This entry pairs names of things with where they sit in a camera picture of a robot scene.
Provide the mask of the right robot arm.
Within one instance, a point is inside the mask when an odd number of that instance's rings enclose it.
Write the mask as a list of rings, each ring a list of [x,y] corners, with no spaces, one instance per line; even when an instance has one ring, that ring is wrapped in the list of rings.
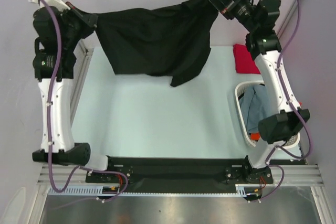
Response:
[[[229,167],[228,184],[259,184],[270,178],[269,160],[304,127],[310,112],[302,109],[287,78],[281,58],[282,47],[275,23],[280,14],[280,0],[209,0],[226,19],[237,19],[248,31],[246,47],[258,67],[267,90],[271,115],[258,123],[261,139],[241,167]]]

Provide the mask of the black t shirt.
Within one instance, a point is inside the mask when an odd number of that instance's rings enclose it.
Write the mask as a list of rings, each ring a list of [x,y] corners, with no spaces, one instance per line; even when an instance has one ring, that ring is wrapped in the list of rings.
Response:
[[[95,32],[114,74],[167,76],[177,87],[205,66],[211,28],[223,1],[188,0],[157,9],[98,13]]]

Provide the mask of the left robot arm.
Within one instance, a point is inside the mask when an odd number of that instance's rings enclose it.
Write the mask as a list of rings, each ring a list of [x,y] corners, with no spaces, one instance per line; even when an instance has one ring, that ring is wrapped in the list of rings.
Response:
[[[34,12],[33,18],[38,34],[33,67],[43,106],[43,138],[32,159],[38,163],[96,169],[103,181],[110,182],[116,169],[108,164],[107,156],[93,153],[89,143],[75,142],[70,118],[74,50],[79,40],[94,32],[98,16],[70,6],[65,10],[43,7]]]

